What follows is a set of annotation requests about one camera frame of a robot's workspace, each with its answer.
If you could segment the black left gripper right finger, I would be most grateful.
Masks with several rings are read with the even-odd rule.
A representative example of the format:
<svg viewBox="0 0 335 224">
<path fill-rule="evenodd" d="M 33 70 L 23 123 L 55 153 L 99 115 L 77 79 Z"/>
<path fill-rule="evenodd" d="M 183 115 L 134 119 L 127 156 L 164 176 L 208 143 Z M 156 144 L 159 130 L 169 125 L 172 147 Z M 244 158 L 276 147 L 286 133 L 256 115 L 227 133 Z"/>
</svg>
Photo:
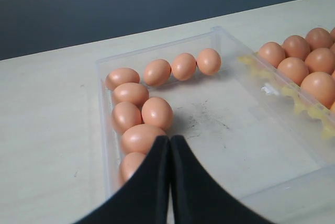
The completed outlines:
<svg viewBox="0 0 335 224">
<path fill-rule="evenodd" d="M 204 169 L 182 135 L 170 140 L 175 223 L 272 223 L 224 190 Z"/>
</svg>

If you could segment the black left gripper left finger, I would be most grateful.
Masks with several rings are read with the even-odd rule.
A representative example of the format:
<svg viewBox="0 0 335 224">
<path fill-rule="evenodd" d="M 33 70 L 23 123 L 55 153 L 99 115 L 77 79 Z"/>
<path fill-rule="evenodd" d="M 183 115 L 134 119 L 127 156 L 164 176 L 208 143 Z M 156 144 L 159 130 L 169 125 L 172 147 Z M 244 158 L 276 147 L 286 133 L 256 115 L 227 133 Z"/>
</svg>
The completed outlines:
<svg viewBox="0 0 335 224">
<path fill-rule="evenodd" d="M 159 136 L 132 177 L 110 199 L 77 223 L 166 223 L 169 161 L 169 138 Z"/>
</svg>

